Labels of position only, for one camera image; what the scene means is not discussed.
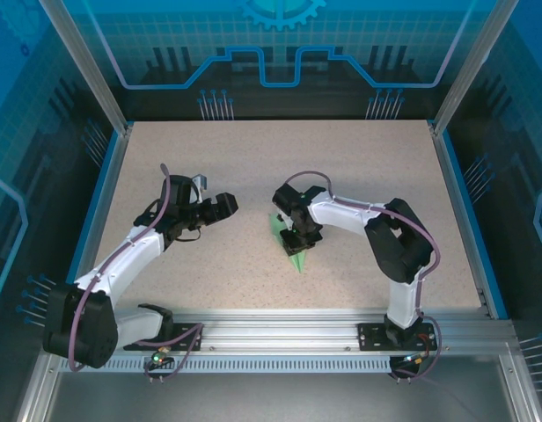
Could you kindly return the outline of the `light green paper sheet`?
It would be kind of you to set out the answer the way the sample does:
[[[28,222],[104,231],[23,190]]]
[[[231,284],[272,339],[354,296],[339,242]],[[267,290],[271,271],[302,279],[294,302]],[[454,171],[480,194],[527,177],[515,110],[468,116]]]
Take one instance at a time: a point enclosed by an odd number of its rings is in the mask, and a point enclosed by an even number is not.
[[[268,221],[270,230],[272,233],[272,236],[275,240],[275,242],[279,245],[281,251],[283,254],[289,259],[289,262],[294,266],[294,268],[297,270],[298,273],[302,273],[304,271],[304,264],[306,259],[306,251],[301,251],[296,253],[295,255],[288,255],[284,248],[283,248],[283,241],[281,238],[281,232],[287,228],[287,224],[283,221],[280,221],[278,219],[279,215],[276,214],[269,214],[268,215]]]

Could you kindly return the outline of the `grey metal shelf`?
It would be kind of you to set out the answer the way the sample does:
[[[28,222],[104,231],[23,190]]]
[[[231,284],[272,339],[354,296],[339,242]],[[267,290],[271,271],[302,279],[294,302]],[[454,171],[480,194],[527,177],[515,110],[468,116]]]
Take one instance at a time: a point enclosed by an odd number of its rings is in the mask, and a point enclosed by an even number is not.
[[[511,361],[447,357],[417,381],[382,374],[142,375],[11,366],[21,422],[542,422],[542,393]]]

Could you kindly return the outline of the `aluminium side frame rail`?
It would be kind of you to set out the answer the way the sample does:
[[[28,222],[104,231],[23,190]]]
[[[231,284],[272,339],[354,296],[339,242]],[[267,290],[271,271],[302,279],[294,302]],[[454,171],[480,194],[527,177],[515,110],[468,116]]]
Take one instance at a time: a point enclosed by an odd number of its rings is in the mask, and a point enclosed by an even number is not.
[[[113,132],[71,260],[67,284],[94,267],[128,141],[129,135]]]
[[[435,130],[432,132],[436,154],[450,196],[473,282],[481,297],[480,302],[486,308],[490,318],[507,320],[509,313],[474,213],[456,152],[446,130],[441,135],[436,135]]]

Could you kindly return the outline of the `aluminium mounting rail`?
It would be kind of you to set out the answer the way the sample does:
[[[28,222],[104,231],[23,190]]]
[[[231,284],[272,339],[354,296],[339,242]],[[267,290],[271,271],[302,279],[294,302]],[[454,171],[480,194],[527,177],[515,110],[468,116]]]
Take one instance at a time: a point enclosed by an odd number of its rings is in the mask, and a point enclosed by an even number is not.
[[[202,323],[204,355],[357,355],[357,325],[381,323],[376,309],[181,309],[179,323]],[[520,353],[513,323],[479,309],[428,310],[441,328],[443,357]]]

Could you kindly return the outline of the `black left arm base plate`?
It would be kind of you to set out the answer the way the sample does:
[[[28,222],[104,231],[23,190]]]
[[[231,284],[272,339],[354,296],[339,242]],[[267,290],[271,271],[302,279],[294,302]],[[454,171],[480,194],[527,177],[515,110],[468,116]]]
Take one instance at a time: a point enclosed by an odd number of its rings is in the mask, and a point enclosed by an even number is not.
[[[140,340],[124,346],[124,351],[154,351],[160,347],[168,347],[172,352],[186,352],[192,347],[193,352],[201,350],[203,328],[197,324],[174,324],[170,334],[159,334],[155,338]]]

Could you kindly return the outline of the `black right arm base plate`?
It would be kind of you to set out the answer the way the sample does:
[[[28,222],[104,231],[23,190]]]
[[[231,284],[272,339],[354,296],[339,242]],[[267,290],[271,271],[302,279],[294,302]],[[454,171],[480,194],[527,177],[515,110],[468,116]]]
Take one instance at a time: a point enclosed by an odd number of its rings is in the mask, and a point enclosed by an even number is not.
[[[421,352],[438,350],[433,324],[420,322],[408,329],[385,323],[357,325],[357,339],[361,352]]]

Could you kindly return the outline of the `aluminium frame post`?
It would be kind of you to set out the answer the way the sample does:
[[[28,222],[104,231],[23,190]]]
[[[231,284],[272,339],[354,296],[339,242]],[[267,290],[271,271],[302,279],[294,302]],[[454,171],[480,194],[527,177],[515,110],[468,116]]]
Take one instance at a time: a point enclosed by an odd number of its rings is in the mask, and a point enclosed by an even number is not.
[[[63,1],[38,1],[90,87],[109,123],[119,135],[125,135],[128,131],[127,120]]]
[[[443,131],[449,125],[472,82],[489,57],[495,42],[508,23],[518,2],[519,0],[495,0],[494,8],[489,13],[431,125],[431,132],[434,137],[443,135]]]

